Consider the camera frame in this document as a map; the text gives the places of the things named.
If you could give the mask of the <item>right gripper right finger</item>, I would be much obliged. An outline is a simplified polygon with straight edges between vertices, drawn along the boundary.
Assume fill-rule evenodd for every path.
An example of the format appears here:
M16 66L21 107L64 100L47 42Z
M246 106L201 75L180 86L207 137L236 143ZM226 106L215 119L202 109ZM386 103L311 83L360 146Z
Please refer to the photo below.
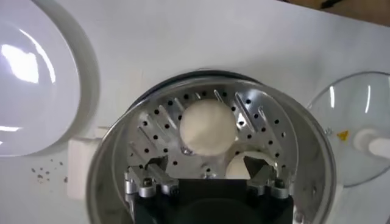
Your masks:
M245 156L244 165L250 175L246 181L248 200L271 197L278 200L291 198L291 172L285 165L269 164L263 158Z

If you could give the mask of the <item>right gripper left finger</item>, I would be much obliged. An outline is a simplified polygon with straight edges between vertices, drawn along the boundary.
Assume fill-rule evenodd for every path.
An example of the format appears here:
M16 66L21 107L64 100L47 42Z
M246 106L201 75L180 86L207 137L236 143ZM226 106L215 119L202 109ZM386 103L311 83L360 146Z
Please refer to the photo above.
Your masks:
M150 159L143 166L129 166L124 172L124 192L128 195L138 195L141 198L151 198L160 192L163 195L174 196L179 193L179 180L166 173L168 156Z

